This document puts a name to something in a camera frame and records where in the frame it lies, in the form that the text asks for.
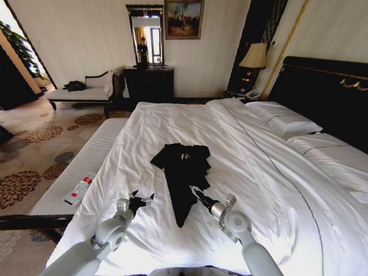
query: picture frame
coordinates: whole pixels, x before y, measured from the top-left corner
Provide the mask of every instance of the picture frame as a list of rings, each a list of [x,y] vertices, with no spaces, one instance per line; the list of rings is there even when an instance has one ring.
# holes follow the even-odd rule
[[[165,0],[166,39],[201,39],[205,0]]]

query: black headboard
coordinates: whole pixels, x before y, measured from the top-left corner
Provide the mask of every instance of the black headboard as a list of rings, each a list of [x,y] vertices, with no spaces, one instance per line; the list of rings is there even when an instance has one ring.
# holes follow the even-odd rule
[[[268,101],[368,153],[368,64],[288,56]]]

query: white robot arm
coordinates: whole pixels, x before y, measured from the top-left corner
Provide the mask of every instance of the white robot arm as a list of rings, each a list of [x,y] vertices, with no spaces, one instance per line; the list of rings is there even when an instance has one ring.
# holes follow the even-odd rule
[[[129,194],[129,199],[120,198],[117,202],[116,214],[102,222],[92,238],[71,247],[40,275],[95,275],[99,264],[122,243],[125,231],[135,217],[138,208],[153,203],[154,195],[140,198],[135,196],[137,192],[138,190]]]
[[[243,212],[232,210],[236,202],[234,195],[229,194],[223,204],[218,200],[205,196],[196,186],[190,186],[190,188],[218,221],[221,230],[233,242],[236,243],[240,240],[243,246],[243,259],[247,263],[252,276],[282,276],[270,253],[254,240],[251,234],[252,225],[248,217]]]

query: black dresser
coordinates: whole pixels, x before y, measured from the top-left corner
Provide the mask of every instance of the black dresser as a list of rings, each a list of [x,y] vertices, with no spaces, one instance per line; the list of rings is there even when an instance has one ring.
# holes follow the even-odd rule
[[[169,66],[127,67],[124,69],[130,98],[135,102],[172,102],[174,68]]]

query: bed bench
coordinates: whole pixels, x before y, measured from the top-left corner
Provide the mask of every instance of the bed bench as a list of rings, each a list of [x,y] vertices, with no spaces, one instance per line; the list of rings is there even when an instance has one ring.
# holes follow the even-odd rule
[[[99,76],[85,76],[88,89],[82,91],[69,92],[65,89],[56,89],[46,93],[45,97],[56,110],[55,102],[87,102],[98,104],[113,104],[122,99],[122,92],[125,89],[123,67],[106,71]],[[110,96],[105,92],[105,86],[111,87]]]
[[[62,198],[89,171],[97,173],[127,120],[128,118],[112,118],[103,122],[30,214],[0,217],[0,230],[36,229],[58,242],[61,235],[56,229],[65,229],[79,207],[79,204],[66,204]]]

